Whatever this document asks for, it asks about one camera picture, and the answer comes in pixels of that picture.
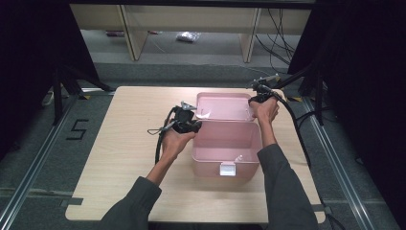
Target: black cable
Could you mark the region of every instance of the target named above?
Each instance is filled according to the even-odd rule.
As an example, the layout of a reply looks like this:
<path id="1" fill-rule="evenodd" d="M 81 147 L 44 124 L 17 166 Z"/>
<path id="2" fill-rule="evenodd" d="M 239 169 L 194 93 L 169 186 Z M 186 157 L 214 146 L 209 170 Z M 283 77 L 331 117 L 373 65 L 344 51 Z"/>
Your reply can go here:
<path id="1" fill-rule="evenodd" d="M 284 105 L 284 107 L 287 109 L 287 111 L 289 112 L 290 117 L 292 118 L 292 121 L 293 121 L 293 126 L 295 127 L 295 130 L 296 130 L 296 134 L 298 135 L 299 142 L 301 143 L 302 150 L 304 151 L 304 157 L 305 157 L 305 159 L 307 161 L 307 165 L 311 169 L 310 157 L 308 156 L 307 149 L 305 148 L 305 143 L 304 143 L 304 140 L 302 138 L 301 132 L 299 131 L 298 124 L 296 123 L 296 116 L 295 116 L 295 113 L 293 112 L 292 108 L 290 107 L 290 105 L 281 96 L 279 96 L 279 94 L 275 93 L 268 86 L 260 85 L 259 87 L 261 87 L 262 89 L 265 89 L 268 92 L 272 93 L 274 95 L 274 97 L 276 99 L 278 99 L 278 101 L 281 102 Z"/>
<path id="2" fill-rule="evenodd" d="M 285 50 L 289 50 L 289 48 L 290 48 L 290 49 L 292 49 L 293 51 L 295 51 L 295 49 L 294 49 L 291 45 L 289 45 L 289 44 L 286 42 L 286 40 L 284 39 L 284 34 L 283 34 L 283 32 L 281 32 L 281 29 L 280 29 L 280 28 L 283 29 L 283 24 L 282 24 L 282 9 L 280 9 L 280 26 L 277 25 L 277 23 L 276 23 L 274 17 L 272 16 L 272 13 L 271 13 L 271 11 L 270 11 L 269 9 L 268 9 L 268 13 L 269 13 L 269 16 L 270 16 L 271 19 L 272 19 L 272 22 L 274 23 L 275 28 L 277 29 L 277 35 L 280 35 L 280 36 L 281 36 L 281 39 L 282 39 L 283 44 L 284 44 L 284 49 L 285 49 Z"/>
<path id="3" fill-rule="evenodd" d="M 283 19 L 283 10 L 280 9 L 280 36 L 283 41 L 284 47 L 286 47 L 285 51 L 286 51 L 287 58 L 289 58 L 289 61 L 290 61 L 290 60 L 292 60 L 293 56 L 292 56 L 292 53 L 290 53 L 290 51 L 287 49 L 288 44 L 287 44 L 286 40 L 284 39 L 282 19 Z"/>
<path id="4" fill-rule="evenodd" d="M 326 111 L 326 110 L 330 110 L 330 109 L 331 109 L 330 106 L 322 107 L 322 111 Z M 306 112 L 304 115 L 302 115 L 302 116 L 300 116 L 299 118 L 297 118 L 297 119 L 296 119 L 296 122 L 298 122 L 299 120 L 302 119 L 302 120 L 299 122 L 299 125 L 298 125 L 299 129 L 301 128 L 303 122 L 304 122 L 307 118 L 309 118 L 311 115 L 314 115 L 315 113 L 316 113 L 316 110 L 313 110 L 313 111 L 310 111 L 310 112 Z"/>
<path id="5" fill-rule="evenodd" d="M 289 65 L 290 62 L 288 62 L 286 59 L 284 59 L 284 58 L 281 57 L 280 55 L 278 55 L 278 54 L 276 54 L 275 52 L 273 52 L 272 50 L 270 50 L 266 45 L 264 45 L 264 44 L 262 43 L 262 41 L 260 41 L 260 39 L 259 39 L 259 37 L 258 37 L 257 35 L 256 35 L 256 38 L 257 38 L 259 44 L 262 46 L 262 48 L 263 48 L 265 51 L 267 51 L 267 52 L 269 53 L 269 63 L 270 63 L 270 65 L 271 65 L 271 68 L 272 68 L 276 73 L 278 73 L 278 74 L 282 74 L 282 75 L 287 74 L 287 73 L 284 73 L 284 72 L 281 72 L 281 71 L 277 70 L 277 69 L 274 67 L 274 65 L 272 64 L 272 55 L 275 56 L 276 58 L 280 59 L 281 61 L 283 61 L 283 62 L 284 62 L 285 64 L 287 64 L 287 65 Z"/>
<path id="6" fill-rule="evenodd" d="M 280 59 L 281 61 L 283 61 L 285 64 L 289 65 L 290 62 L 286 59 L 284 59 L 282 56 L 278 55 L 277 53 L 275 53 L 274 51 L 272 51 L 271 49 L 269 49 L 266 45 L 264 45 L 262 43 L 262 41 L 259 39 L 258 35 L 256 34 L 255 37 L 257 38 L 259 44 L 262 46 L 263 49 L 265 49 L 265 51 L 267 51 L 268 53 L 270 53 L 271 55 L 275 56 L 276 58 Z"/>
<path id="7" fill-rule="evenodd" d="M 170 110 L 170 112 L 169 112 L 169 114 L 168 114 L 168 117 L 167 117 L 167 119 L 165 119 L 164 125 L 163 125 L 162 128 L 164 128 L 165 126 L 168 125 L 168 121 L 169 121 L 170 115 L 172 115 L 172 113 L 175 111 L 175 108 L 176 108 L 176 107 L 173 107 L 173 108 Z M 156 163 L 158 163 L 158 161 L 159 161 L 159 158 L 160 158 L 160 155 L 161 155 L 161 145 L 162 145 L 162 141 L 164 140 L 165 133 L 167 133 L 167 131 L 166 131 L 166 130 L 163 130 L 162 128 L 160 128 L 160 133 L 159 133 L 159 137 L 158 137 L 158 142 L 157 142 L 157 144 L 156 144 L 155 165 L 156 165 Z"/>

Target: light wooden table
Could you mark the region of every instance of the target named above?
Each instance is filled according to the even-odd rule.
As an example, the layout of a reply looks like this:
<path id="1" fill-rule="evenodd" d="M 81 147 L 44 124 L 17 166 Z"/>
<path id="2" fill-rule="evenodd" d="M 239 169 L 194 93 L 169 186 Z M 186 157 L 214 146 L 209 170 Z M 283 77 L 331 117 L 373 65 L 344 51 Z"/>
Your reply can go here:
<path id="1" fill-rule="evenodd" d="M 70 220 L 99 220 L 122 199 L 138 176 L 154 165 L 157 135 L 147 130 L 160 127 L 169 111 L 181 101 L 195 105 L 200 92 L 239 92 L 250 89 L 192 87 L 120 87 L 111 102 L 69 205 Z M 313 205 L 320 204 L 292 119 L 283 105 L 275 119 L 278 142 L 299 176 Z M 203 178 L 192 171 L 192 142 L 173 163 L 161 184 L 163 190 L 153 207 L 150 221 L 257 222 L 268 221 L 263 173 L 249 180 Z M 324 212 L 316 212 L 319 222 Z"/>

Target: hand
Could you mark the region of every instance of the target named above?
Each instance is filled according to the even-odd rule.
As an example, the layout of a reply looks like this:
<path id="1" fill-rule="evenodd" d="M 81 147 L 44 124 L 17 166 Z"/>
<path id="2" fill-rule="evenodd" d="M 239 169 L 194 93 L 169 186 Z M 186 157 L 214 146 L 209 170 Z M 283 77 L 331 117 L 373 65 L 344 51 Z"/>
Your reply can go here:
<path id="1" fill-rule="evenodd" d="M 274 97 L 269 98 L 264 103 L 250 102 L 250 106 L 254 110 L 253 117 L 258 118 L 259 122 L 269 122 L 269 124 L 274 121 L 275 117 L 278 115 L 278 100 Z"/>
<path id="2" fill-rule="evenodd" d="M 165 133 L 164 140 L 162 141 L 162 157 L 175 160 L 177 155 L 185 148 L 186 144 L 194 138 L 194 132 L 178 133 L 170 128 Z"/>
<path id="3" fill-rule="evenodd" d="M 250 106 L 254 110 L 253 117 L 258 118 L 262 145 L 267 147 L 272 144 L 277 144 L 272 121 L 278 114 L 278 101 L 275 98 L 270 98 L 264 103 L 250 102 Z"/>

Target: metal rail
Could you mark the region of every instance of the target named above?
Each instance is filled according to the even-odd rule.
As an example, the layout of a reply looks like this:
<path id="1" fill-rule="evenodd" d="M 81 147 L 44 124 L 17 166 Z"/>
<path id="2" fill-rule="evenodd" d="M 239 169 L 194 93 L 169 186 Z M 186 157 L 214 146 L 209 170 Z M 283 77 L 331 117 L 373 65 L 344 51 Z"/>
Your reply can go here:
<path id="1" fill-rule="evenodd" d="M 311 103 L 309 98 L 304 98 L 304 107 L 307 112 L 314 110 L 313 104 Z M 316 131 L 317 136 L 319 137 L 319 140 L 326 152 L 328 161 L 334 171 L 335 176 L 337 177 L 341 189 L 343 190 L 343 193 L 346 196 L 347 201 L 349 202 L 350 208 L 354 213 L 359 227 L 366 230 L 375 229 L 370 215 L 367 212 L 367 209 L 361 201 L 360 196 L 355 191 L 355 188 L 353 187 L 350 178 L 347 175 L 343 164 L 341 163 L 340 157 L 338 156 L 334 146 L 328 138 L 325 128 L 323 126 L 319 126 L 319 123 L 314 116 L 311 116 L 310 119 L 314 130 Z"/>
<path id="2" fill-rule="evenodd" d="M 8 230 L 11 227 L 12 222 L 14 221 L 15 217 L 17 216 L 21 206 L 24 203 L 27 194 L 30 192 L 31 187 L 33 186 L 35 179 L 38 177 L 42 166 L 45 164 L 48 155 L 56 141 L 60 130 L 62 129 L 66 117 L 69 114 L 72 106 L 78 100 L 78 96 L 71 95 L 66 102 L 64 113 L 60 118 L 59 122 L 51 128 L 45 142 L 42 144 L 41 148 L 38 151 L 33 163 L 31 164 L 30 168 L 27 170 L 24 178 L 22 179 L 20 185 L 15 190 L 14 194 L 12 195 L 9 203 L 7 204 L 6 208 L 2 211 L 0 215 L 0 227 L 2 230 Z"/>

